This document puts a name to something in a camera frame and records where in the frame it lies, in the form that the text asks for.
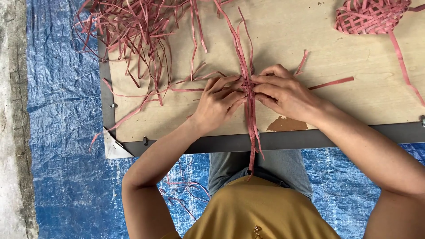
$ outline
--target yellow shirt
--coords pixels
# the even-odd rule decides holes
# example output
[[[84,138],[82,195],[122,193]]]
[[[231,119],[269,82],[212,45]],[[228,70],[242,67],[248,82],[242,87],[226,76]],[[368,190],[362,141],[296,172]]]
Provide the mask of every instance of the yellow shirt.
[[[218,190],[183,239],[254,239],[255,226],[261,227],[263,239],[340,238],[303,194],[255,176],[249,182],[247,178]],[[171,232],[162,239],[181,238]]]

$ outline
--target hand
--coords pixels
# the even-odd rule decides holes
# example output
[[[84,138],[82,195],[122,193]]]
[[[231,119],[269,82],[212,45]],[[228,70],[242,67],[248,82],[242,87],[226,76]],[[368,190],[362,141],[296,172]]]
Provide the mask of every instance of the hand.
[[[272,65],[251,80],[259,85],[252,88],[255,99],[286,117],[314,125],[315,115],[330,104],[313,95],[282,65]]]
[[[240,75],[209,79],[198,108],[188,121],[193,122],[202,135],[218,128],[246,101],[245,93],[236,91],[243,82]]]

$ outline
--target wooden board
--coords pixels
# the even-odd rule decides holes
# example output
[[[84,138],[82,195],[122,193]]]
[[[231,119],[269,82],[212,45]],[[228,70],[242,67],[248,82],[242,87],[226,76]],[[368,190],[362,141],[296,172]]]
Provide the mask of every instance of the wooden board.
[[[333,80],[354,76],[354,81],[327,86],[314,90],[318,96],[328,99],[339,108],[369,125],[415,122],[425,114],[415,94],[404,83],[394,48],[386,34],[345,35],[333,29],[335,9],[343,1],[333,0],[319,4],[313,0],[235,0],[223,9],[236,28],[241,17],[237,6],[248,25],[254,46],[255,72],[272,64],[280,63],[295,70],[301,61],[304,49],[310,51],[307,63],[298,79],[307,87]],[[425,0],[415,1],[415,6]],[[214,4],[198,4],[204,39],[208,53],[204,53],[198,39],[195,67],[201,62],[207,65],[199,75],[220,70],[225,74],[239,73],[230,30],[226,21],[216,17]],[[407,12],[394,33],[400,44],[411,82],[425,96],[425,12]],[[170,36],[173,53],[173,80],[179,81],[190,74],[190,59],[193,52],[190,12],[179,22],[180,29]],[[241,28],[242,43],[246,57],[249,56],[249,42]],[[116,52],[110,58],[116,58]],[[137,67],[131,66],[137,73]],[[125,75],[125,61],[110,62],[113,89],[118,94],[146,94],[148,80],[141,80],[137,89],[129,76]],[[177,88],[203,88],[206,81],[180,84]],[[193,114],[201,92],[168,91],[164,106],[150,102],[142,112],[124,122],[116,130],[121,142],[141,141],[144,136],[158,139]],[[116,121],[137,108],[141,98],[114,97],[118,108]],[[279,115],[256,104],[257,126],[261,132],[279,118]],[[312,129],[311,125],[285,122],[287,127],[273,127],[274,130]],[[241,107],[233,118],[209,135],[246,134],[244,111]]]

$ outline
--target dark gray table edge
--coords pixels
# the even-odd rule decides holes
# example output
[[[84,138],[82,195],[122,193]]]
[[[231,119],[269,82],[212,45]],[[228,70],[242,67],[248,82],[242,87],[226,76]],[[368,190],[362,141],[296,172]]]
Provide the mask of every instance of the dark gray table edge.
[[[105,52],[105,45],[99,42],[99,55]],[[100,79],[105,78],[110,83],[111,72],[109,62],[99,63]],[[110,129],[115,125],[113,94],[106,84],[100,80],[102,95],[103,125]],[[397,144],[425,142],[425,128],[421,122],[373,125],[378,132],[387,136]],[[109,131],[116,138],[115,130]],[[142,141],[122,142],[122,146],[130,154],[140,156],[156,140],[148,140],[147,146]],[[295,148],[326,148],[336,145],[326,137],[320,130],[301,130],[287,132],[260,133],[261,147],[263,150],[295,149]],[[238,152],[250,151],[251,141],[248,134],[234,134],[223,136],[201,137],[196,140],[185,152],[185,154],[214,153],[214,152]]]

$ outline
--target concrete floor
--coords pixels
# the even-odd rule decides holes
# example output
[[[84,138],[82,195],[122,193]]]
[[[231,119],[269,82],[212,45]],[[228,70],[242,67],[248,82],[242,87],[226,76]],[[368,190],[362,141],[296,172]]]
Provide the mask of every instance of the concrete floor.
[[[26,3],[0,0],[0,238],[35,239],[26,69]]]

